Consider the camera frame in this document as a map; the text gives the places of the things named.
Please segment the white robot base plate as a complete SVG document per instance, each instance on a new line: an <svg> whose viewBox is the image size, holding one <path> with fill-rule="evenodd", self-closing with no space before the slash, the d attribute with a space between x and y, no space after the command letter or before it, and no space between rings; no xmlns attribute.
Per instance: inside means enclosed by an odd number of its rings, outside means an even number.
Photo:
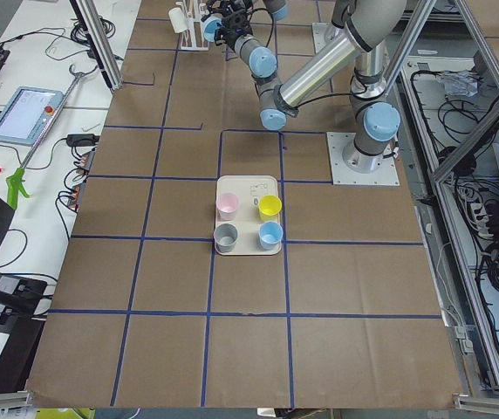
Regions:
<svg viewBox="0 0 499 419"><path fill-rule="evenodd" d="M335 186L398 187L400 180L391 143L377 156L361 154L355 133L327 132L332 183Z"/></svg>

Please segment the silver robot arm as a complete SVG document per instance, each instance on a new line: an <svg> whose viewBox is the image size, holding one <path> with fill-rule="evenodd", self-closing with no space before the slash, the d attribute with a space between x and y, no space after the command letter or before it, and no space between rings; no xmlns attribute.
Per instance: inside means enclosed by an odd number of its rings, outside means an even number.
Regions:
<svg viewBox="0 0 499 419"><path fill-rule="evenodd" d="M249 67L260 101L262 125L270 131L279 131L287 118L297 116L299 107L328 79L380 45L398 23L406 3L351 3L340 14L340 33L285 82L277 76L277 59L272 51L253 36L249 6L247 1L222 2L217 9L222 18L210 37L216 44L233 49Z"/></svg>
<svg viewBox="0 0 499 419"><path fill-rule="evenodd" d="M256 10L254 2L250 0L207 1L206 6L209 13L223 17L236 12L248 14ZM288 16L288 5L284 0L263 0L263 6L274 21L282 20Z"/></svg>

